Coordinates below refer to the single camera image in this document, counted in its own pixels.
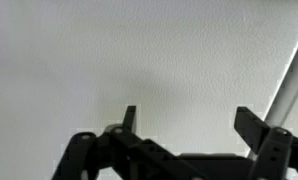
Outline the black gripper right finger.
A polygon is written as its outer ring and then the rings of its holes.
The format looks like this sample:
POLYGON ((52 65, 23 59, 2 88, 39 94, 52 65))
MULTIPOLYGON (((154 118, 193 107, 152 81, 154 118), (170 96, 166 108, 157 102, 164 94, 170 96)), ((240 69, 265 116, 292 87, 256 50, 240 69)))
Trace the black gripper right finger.
POLYGON ((287 169, 298 173, 298 137, 269 126, 247 107, 236 110, 234 129, 257 156, 248 180, 286 180, 287 169))

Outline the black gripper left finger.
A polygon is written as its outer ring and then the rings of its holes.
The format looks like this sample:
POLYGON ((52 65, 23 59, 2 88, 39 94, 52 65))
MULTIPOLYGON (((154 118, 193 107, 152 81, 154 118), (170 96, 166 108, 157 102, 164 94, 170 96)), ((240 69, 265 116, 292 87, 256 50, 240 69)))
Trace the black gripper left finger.
POLYGON ((136 107, 128 106, 123 122, 108 126, 100 137, 75 134, 51 180, 97 180, 112 168, 122 180, 203 180, 203 174, 184 160, 136 134, 136 107))

